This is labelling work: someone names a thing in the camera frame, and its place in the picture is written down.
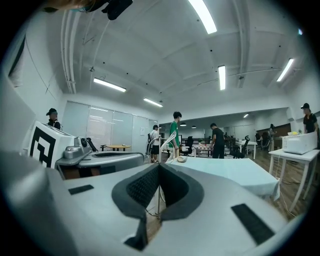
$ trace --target wooden floor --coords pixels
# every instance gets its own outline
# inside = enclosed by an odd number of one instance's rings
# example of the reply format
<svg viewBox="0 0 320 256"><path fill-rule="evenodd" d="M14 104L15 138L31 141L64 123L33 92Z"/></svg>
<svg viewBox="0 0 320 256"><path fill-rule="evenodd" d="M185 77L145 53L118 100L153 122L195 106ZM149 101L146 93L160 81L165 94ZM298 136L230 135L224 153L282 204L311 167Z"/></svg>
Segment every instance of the wooden floor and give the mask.
<svg viewBox="0 0 320 256"><path fill-rule="evenodd" d="M168 154L162 153L162 162L165 162L168 159ZM207 155L200 155L200 157L206 158ZM246 156L247 158L252 159L255 163L257 163L260 167L265 169L266 172L269 172L270 167L270 155L267 151L262 151L260 149L257 149L255 160L253 159L253 155L249 154ZM278 162L278 158L275 158L274 165L273 165L273 173L272 175L275 176L277 174L277 177L280 177L282 169L282 160ZM312 186L308 192L308 195L305 200L303 200L303 195L305 192L305 189L307 188L307 184L304 185L304 188L302 190L301 196L299 200L296 203L295 208L291 213L289 213L288 209L293 202L296 193L298 191L300 181L302 178L304 166L301 163L297 162L291 162L287 161L285 165L285 173L283 177L283 181L280 187L280 198L276 201L269 200L269 204L274 206L288 221L294 218L294 215L300 215L302 213L305 213L308 210L309 205L312 203L314 194L316 192L316 189L319 185L320 177L317 177L317 180L315 180L315 177L313 177ZM320 158L317 158L316 163L316 174L320 175ZM157 234L157 231L161 228L161 224L157 217L151 216L147 213L147 235L149 241L155 237Z"/></svg>

